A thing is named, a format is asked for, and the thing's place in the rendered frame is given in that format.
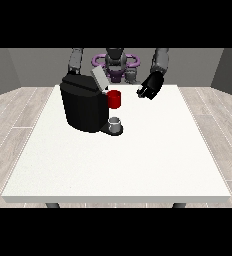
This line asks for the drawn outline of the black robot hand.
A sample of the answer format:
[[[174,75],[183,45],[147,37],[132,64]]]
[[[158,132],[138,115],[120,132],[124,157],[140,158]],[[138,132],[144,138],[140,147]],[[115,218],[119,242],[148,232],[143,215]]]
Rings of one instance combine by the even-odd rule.
[[[162,88],[163,83],[163,74],[160,71],[152,72],[137,90],[138,97],[152,100]]]

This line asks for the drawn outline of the small grey coffee pod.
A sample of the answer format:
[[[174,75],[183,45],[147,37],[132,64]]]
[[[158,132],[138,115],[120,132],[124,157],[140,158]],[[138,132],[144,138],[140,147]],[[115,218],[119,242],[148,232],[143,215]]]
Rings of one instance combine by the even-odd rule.
[[[125,72],[125,81],[129,84],[134,84],[136,82],[137,72],[135,69],[128,69]]]

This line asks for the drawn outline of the red pod holder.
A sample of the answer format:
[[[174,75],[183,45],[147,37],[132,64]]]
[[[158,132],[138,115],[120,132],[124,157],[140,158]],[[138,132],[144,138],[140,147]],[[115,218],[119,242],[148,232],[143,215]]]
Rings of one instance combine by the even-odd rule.
[[[108,107],[117,109],[121,106],[121,92],[118,90],[110,90],[107,92]]]

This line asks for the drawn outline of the pale grey machine lid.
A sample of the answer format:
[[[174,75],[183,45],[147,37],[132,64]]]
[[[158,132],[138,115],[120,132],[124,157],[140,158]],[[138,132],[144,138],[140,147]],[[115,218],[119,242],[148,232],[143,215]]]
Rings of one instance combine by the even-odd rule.
[[[99,89],[104,91],[109,86],[109,80],[107,79],[101,66],[97,66],[91,70],[91,75],[95,79]]]

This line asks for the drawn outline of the black coffee machine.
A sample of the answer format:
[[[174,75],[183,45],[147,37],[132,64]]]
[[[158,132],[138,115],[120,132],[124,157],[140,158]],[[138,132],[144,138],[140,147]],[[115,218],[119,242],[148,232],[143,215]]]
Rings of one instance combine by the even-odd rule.
[[[73,128],[88,133],[104,132],[111,136],[123,133],[109,131],[107,93],[102,92],[92,76],[67,74],[60,84],[67,122]]]

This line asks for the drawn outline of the small grey cup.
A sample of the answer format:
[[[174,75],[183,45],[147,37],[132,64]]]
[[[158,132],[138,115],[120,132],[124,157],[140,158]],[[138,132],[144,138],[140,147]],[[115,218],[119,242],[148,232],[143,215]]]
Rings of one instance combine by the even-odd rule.
[[[118,117],[111,117],[108,120],[109,131],[112,133],[117,133],[121,129],[121,121]]]

